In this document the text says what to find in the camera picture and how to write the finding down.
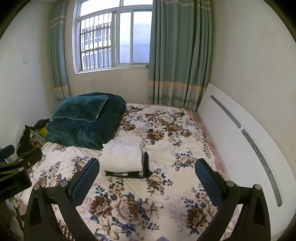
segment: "blue gripper pad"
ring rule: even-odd
[[[203,185],[212,204],[216,207],[221,207],[224,201],[224,193],[219,184],[215,181],[215,173],[216,172],[211,169],[203,158],[195,162],[195,174]]]
[[[73,207],[80,206],[83,203],[99,172],[99,161],[91,158],[86,166],[71,178],[70,183],[72,180],[73,183],[69,185],[68,193],[72,197],[71,204]]]

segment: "white wall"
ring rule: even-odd
[[[263,0],[212,0],[210,83],[274,139],[296,177],[296,43]]]
[[[0,146],[16,146],[25,124],[51,117],[57,102],[48,62],[51,5],[29,3],[0,40]]]
[[[127,102],[147,102],[148,70],[116,69],[75,74],[73,64],[73,12],[75,0],[70,0],[65,22],[65,57],[72,96],[91,92],[106,92],[122,96]]]

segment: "window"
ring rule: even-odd
[[[88,0],[77,13],[77,67],[137,68],[149,62],[153,0]]]

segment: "striped curtain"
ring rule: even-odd
[[[153,1],[148,103],[197,110],[209,82],[212,34],[210,1]]]
[[[52,81],[58,103],[71,96],[65,62],[65,16],[68,1],[54,4],[50,16],[49,64],[52,69]]]

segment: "white folded shirt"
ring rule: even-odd
[[[141,172],[142,148],[138,142],[111,140],[103,144],[102,169],[109,172]]]

